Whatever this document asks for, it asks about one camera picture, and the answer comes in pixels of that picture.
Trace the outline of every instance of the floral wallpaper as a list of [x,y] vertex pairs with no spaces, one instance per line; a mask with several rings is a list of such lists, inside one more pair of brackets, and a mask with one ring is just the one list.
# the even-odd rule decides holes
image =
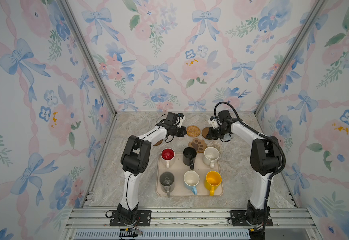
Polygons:
[[54,0],[0,0],[0,239],[58,239],[111,114]]
[[257,117],[297,204],[325,240],[349,240],[349,1],[326,3]]
[[315,1],[68,2],[117,110],[253,111]]

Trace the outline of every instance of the beige tray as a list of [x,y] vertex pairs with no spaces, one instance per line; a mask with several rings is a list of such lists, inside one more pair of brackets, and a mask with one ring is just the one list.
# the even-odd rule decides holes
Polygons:
[[[217,164],[214,165],[214,168],[211,169],[202,161],[204,156],[203,152],[198,152],[196,160],[194,161],[194,171],[200,176],[200,181],[196,186],[197,195],[194,195],[191,190],[185,187],[184,183],[184,174],[191,170],[191,168],[185,165],[182,162],[182,152],[175,152],[174,157],[176,158],[174,164],[170,166],[169,169],[163,165],[161,161],[158,161],[158,170],[157,170],[157,181],[156,181],[156,193],[160,196],[167,196],[167,193],[163,191],[161,184],[159,182],[159,177],[164,172],[171,172],[174,175],[174,189],[171,192],[171,196],[209,196],[209,190],[204,186],[204,181],[206,174],[210,171],[216,171],[220,175],[220,165],[217,161]],[[215,190],[214,197],[221,196],[224,193],[224,188],[221,185]]]

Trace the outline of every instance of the light blue mug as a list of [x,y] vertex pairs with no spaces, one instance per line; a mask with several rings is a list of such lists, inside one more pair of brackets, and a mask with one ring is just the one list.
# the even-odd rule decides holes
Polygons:
[[184,174],[184,184],[185,187],[193,192],[194,195],[197,195],[196,185],[200,181],[200,176],[195,171],[187,171]]

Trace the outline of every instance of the yellow mug handle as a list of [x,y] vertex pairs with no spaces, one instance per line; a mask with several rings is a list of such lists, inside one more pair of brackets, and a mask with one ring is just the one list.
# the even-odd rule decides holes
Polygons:
[[213,195],[214,195],[214,187],[212,187],[212,189],[209,192],[209,196],[213,197]]

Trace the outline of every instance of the black mug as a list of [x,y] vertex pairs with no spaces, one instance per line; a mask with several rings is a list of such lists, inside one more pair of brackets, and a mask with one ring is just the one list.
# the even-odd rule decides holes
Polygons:
[[193,147],[187,147],[184,149],[184,151],[182,152],[183,156],[182,156],[182,162],[191,167],[191,170],[194,169],[194,161],[196,160],[196,155],[197,152]]

